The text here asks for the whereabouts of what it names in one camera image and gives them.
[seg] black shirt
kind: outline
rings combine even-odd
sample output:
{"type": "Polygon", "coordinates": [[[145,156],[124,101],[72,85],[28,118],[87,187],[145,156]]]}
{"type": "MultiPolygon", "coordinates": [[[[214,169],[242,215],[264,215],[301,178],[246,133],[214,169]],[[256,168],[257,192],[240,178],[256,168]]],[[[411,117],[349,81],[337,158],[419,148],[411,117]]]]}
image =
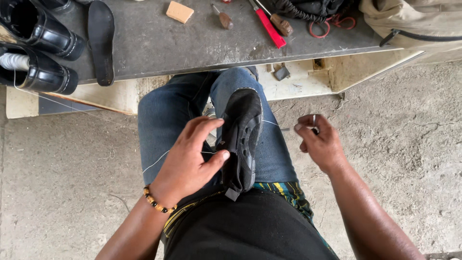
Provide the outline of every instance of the black shirt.
{"type": "Polygon", "coordinates": [[[271,192],[252,189],[236,202],[216,195],[177,225],[165,259],[337,259],[316,229],[271,192]]]}

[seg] beaded bracelet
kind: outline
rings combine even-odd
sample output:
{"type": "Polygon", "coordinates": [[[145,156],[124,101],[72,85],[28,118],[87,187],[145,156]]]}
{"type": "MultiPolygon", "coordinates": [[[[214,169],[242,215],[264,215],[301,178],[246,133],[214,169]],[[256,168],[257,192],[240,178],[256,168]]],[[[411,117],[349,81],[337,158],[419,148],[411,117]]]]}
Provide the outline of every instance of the beaded bracelet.
{"type": "Polygon", "coordinates": [[[146,185],[146,187],[144,187],[143,194],[146,197],[149,204],[151,204],[154,207],[154,209],[162,213],[172,213],[174,210],[176,210],[176,207],[178,206],[178,205],[175,205],[175,207],[171,209],[167,209],[159,205],[156,201],[154,201],[154,198],[151,195],[149,195],[149,184],[146,185]]]}

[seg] gray metal workbench top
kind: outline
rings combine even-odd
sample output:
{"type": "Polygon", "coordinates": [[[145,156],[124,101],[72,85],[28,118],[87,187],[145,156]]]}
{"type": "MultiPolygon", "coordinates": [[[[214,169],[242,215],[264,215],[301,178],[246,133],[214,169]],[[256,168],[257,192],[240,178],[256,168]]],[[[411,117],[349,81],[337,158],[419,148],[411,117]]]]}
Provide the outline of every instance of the gray metal workbench top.
{"type": "MultiPolygon", "coordinates": [[[[104,2],[115,17],[116,80],[393,49],[391,46],[378,47],[381,38],[374,34],[359,12],[354,15],[355,28],[344,30],[331,26],[324,39],[312,37],[307,22],[288,19],[294,33],[285,37],[286,46],[277,49],[247,0],[234,0],[230,4],[212,0],[221,12],[233,19],[234,28],[230,31],[221,27],[210,0],[179,0],[194,9],[186,24],[167,17],[169,0],[104,2]]],[[[87,39],[87,14],[88,7],[78,5],[72,12],[56,17],[87,39]]],[[[96,82],[88,48],[75,62],[55,59],[75,69],[80,84],[96,82]]]]}

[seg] red handle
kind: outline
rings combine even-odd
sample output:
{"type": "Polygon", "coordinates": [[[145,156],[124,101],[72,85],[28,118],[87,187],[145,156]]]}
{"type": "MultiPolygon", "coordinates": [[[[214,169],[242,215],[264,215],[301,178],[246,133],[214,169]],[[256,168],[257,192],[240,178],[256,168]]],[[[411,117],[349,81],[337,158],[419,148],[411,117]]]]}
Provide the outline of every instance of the red handle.
{"type": "Polygon", "coordinates": [[[270,35],[276,47],[278,47],[279,49],[282,46],[284,46],[286,44],[286,41],[282,38],[281,35],[278,34],[276,29],[273,27],[273,25],[269,21],[268,17],[266,17],[265,12],[262,9],[257,9],[255,13],[257,13],[258,17],[260,18],[261,23],[265,27],[266,31],[270,35]]]}

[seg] beige bag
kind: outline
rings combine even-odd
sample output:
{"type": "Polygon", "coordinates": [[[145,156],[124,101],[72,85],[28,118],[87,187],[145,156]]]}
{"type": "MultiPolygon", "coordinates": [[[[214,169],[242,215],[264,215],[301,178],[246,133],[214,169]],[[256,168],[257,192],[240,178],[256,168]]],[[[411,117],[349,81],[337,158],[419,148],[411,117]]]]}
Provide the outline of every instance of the beige bag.
{"type": "Polygon", "coordinates": [[[424,51],[462,48],[462,0],[361,0],[359,9],[380,47],[424,51]]]}

